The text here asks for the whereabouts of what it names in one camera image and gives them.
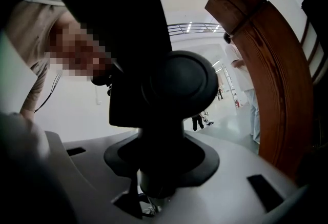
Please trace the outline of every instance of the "white wall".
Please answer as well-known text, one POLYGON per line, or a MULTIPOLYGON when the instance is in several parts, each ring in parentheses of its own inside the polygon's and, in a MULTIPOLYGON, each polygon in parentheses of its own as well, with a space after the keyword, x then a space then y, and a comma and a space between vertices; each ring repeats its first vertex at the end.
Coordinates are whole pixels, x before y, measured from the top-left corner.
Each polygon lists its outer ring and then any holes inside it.
POLYGON ((183 50, 189 47, 202 47, 221 44, 224 40, 221 36, 212 37, 213 33, 197 33, 171 36, 172 50, 183 50))
MULTIPOLYGON (((49 70, 39 107, 47 98, 56 77, 49 70)), ((47 103, 35 114, 35 122, 44 130, 59 134, 63 142, 104 137, 131 130, 109 125, 107 87, 97 87, 100 105, 96 104, 95 85, 85 77, 63 76, 47 103)))
POLYGON ((194 23, 217 23, 217 20, 205 8, 199 10, 166 11, 165 18, 168 25, 189 23, 190 21, 194 23))

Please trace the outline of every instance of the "ceiling light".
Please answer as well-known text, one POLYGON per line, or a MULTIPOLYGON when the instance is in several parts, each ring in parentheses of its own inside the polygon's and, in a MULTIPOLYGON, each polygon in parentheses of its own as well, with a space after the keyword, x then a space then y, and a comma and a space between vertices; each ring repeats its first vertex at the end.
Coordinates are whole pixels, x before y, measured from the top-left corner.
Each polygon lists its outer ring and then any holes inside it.
POLYGON ((215 66, 218 62, 220 62, 220 60, 219 61, 217 61, 214 65, 212 65, 212 66, 215 66))
POLYGON ((187 28, 187 33, 190 31, 190 27, 191 27, 191 24, 192 24, 193 22, 189 22, 189 24, 188 24, 188 28, 187 28))
POLYGON ((214 32, 216 32, 217 31, 217 29, 220 27, 220 25, 218 25, 216 28, 215 28, 215 30, 214 30, 214 32))

